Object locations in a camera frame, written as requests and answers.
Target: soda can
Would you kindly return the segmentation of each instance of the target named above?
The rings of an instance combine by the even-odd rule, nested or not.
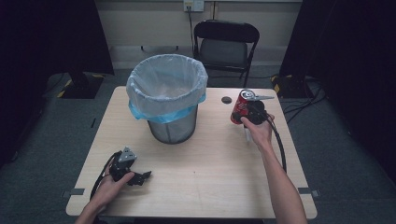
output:
[[[248,114],[248,101],[254,101],[256,94],[251,90],[241,90],[233,107],[231,121],[234,124],[242,124],[241,118]]]

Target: plastic bag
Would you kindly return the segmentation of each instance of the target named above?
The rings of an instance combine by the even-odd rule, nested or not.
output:
[[[142,61],[128,78],[129,107],[136,119],[167,123],[189,115],[205,100],[207,73],[201,62],[163,54]]]

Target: wooden table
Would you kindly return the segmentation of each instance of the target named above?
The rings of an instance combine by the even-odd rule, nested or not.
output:
[[[152,171],[152,175],[141,187],[125,186],[104,216],[274,218],[260,152],[247,141],[243,126],[230,121],[240,91],[207,88],[206,100],[198,106],[193,136],[184,143],[166,145],[153,137],[146,120],[133,117],[125,87],[117,87],[75,186],[85,189],[84,194],[71,196],[67,214],[80,214],[108,158],[128,146],[137,155],[132,170]],[[288,175],[296,188],[308,188],[276,93],[254,91],[275,97],[264,103],[267,112],[276,117]],[[224,104],[223,96],[233,102]],[[275,137],[273,145],[280,160]],[[307,217],[314,218],[317,210],[311,194],[301,197]]]

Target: mesh trash can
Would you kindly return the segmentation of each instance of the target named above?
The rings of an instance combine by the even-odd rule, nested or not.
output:
[[[177,54],[153,56],[138,64],[128,78],[129,107],[136,119],[148,121],[157,140],[181,143],[194,133],[206,82],[204,66],[193,58]]]

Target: wall outlet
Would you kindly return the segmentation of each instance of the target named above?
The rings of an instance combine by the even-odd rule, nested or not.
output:
[[[191,12],[203,12],[204,11],[204,0],[183,0],[184,11],[187,12],[187,7],[190,7]]]
[[[184,11],[189,11],[187,7],[190,7],[190,11],[194,11],[194,0],[183,0]]]
[[[194,11],[204,11],[204,0],[194,0]]]

